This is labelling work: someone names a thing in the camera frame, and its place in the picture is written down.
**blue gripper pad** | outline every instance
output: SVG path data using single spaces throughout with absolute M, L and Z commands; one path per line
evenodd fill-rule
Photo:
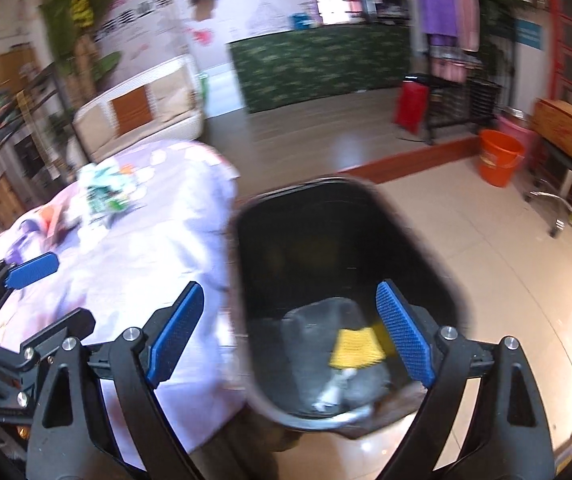
M 25 288 L 46 276 L 50 276 L 50 274 L 54 274 L 58 268 L 59 259 L 56 254 L 42 254 L 20 266 L 11 268 L 6 277 L 6 288 L 16 290 Z
M 150 348 L 150 365 L 146 379 L 153 388 L 170 379 L 203 311 L 203 289 L 198 283 L 193 283 Z
M 435 380 L 431 364 L 431 348 L 411 317 L 406 312 L 405 300 L 389 283 L 377 286 L 377 311 L 395 343 L 408 375 L 430 388 Z

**orange bucket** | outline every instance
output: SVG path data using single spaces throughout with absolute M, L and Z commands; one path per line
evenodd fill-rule
M 479 174 L 487 183 L 506 187 L 515 168 L 524 160 L 525 148 L 514 137 L 497 130 L 483 130 Z

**pink bucket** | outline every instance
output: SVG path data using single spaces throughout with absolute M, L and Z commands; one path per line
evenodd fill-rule
M 524 160 L 518 166 L 518 168 L 521 168 L 530 159 L 530 154 L 537 145 L 538 134 L 528 128 L 517 126 L 517 124 L 502 116 L 497 118 L 497 126 L 501 133 L 514 137 L 524 147 Z

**gray wooden floor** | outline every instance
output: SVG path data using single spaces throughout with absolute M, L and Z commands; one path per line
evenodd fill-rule
M 207 120 L 202 141 L 239 170 L 239 194 L 247 196 L 395 153 L 418 150 L 421 137 L 391 122 L 398 89 L 326 97 L 248 114 L 245 109 Z M 467 135 L 458 126 L 438 142 Z

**green camouflage panel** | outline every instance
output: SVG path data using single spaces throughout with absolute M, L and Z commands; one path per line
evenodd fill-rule
M 326 25 L 228 46 L 251 112 L 389 88 L 410 68 L 409 28 L 393 25 Z

